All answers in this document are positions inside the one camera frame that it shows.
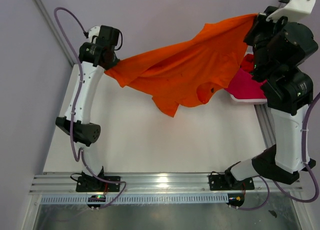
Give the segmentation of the orange t shirt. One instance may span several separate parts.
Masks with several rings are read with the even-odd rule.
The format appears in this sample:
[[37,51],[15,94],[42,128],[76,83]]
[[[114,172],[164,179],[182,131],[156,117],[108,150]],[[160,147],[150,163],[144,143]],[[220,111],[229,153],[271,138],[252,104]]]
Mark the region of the orange t shirt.
[[120,87],[151,95],[163,114],[174,117],[179,106],[207,104],[228,88],[247,51],[244,38],[256,16],[206,23],[189,41],[126,58],[104,73]]

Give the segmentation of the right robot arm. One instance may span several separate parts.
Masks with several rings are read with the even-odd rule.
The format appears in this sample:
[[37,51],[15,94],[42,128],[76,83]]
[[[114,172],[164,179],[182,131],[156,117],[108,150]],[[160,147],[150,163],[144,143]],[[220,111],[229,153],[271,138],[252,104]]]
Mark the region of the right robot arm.
[[261,83],[274,121],[275,144],[261,154],[230,166],[224,173],[235,189],[244,181],[261,176],[290,185],[300,171],[315,166],[305,149],[305,116],[313,100],[313,81],[299,65],[318,50],[312,31],[269,6],[254,19],[244,42],[252,47],[252,79]]

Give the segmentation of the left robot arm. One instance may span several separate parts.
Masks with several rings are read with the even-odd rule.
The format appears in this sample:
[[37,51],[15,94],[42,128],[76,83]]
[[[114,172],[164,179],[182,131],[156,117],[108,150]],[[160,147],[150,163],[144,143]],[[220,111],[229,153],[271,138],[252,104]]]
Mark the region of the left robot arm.
[[77,83],[64,116],[57,117],[55,124],[69,135],[73,158],[83,164],[78,187],[86,192],[100,191],[104,186],[118,189],[122,184],[120,177],[105,176],[99,161],[96,142],[101,127],[91,122],[91,110],[104,71],[119,62],[116,51],[122,47],[118,41],[122,40],[123,34],[119,29],[105,25],[94,26],[84,34],[87,41],[75,54]]

